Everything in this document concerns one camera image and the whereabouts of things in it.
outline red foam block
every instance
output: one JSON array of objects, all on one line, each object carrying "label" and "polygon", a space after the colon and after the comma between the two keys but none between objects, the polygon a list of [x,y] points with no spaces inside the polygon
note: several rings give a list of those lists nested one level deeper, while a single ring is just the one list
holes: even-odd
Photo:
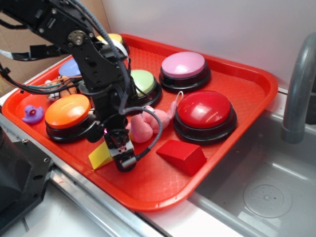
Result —
[{"label": "red foam block", "polygon": [[200,146],[182,141],[169,140],[156,153],[189,175],[194,175],[206,163]]}]

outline faucet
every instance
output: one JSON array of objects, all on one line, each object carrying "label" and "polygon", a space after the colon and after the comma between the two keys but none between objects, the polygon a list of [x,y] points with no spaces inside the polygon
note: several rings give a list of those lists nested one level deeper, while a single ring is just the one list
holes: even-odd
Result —
[{"label": "faucet", "polygon": [[305,39],[288,90],[281,138],[291,144],[304,137],[305,123],[316,123],[316,32]]}]

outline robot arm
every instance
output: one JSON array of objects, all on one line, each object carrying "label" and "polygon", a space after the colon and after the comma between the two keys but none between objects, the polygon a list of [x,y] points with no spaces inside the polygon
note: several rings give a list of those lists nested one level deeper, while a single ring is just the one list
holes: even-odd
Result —
[{"label": "robot arm", "polygon": [[[118,169],[131,170],[140,157],[135,158],[125,129],[125,106],[137,104],[137,93],[124,57],[104,29],[82,11],[77,0],[0,0],[0,11],[22,24],[17,27],[28,28],[74,57],[83,78],[79,89],[89,98],[99,121],[88,132],[88,140],[96,142],[103,136]],[[94,29],[108,45],[99,42]]]}]

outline sink basin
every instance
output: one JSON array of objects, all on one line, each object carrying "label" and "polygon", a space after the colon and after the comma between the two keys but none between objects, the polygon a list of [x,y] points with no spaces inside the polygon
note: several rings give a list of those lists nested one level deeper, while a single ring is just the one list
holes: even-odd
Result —
[{"label": "sink basin", "polygon": [[287,144],[282,119],[264,111],[190,197],[243,236],[315,236],[316,129]]}]

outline pink plush toy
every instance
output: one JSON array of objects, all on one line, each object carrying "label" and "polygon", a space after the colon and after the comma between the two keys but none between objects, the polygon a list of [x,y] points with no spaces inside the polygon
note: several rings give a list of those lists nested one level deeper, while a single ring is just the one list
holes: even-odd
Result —
[{"label": "pink plush toy", "polygon": [[[158,118],[160,118],[162,122],[162,128],[165,129],[168,127],[170,120],[173,119],[175,115],[177,109],[177,99],[171,103],[170,110],[167,113],[162,110],[155,110],[151,106],[146,106],[145,108],[153,111],[158,116]],[[147,142],[154,134],[157,134],[159,131],[159,125],[156,119],[146,112],[134,115],[126,128],[130,129],[130,139],[136,143]]]}]

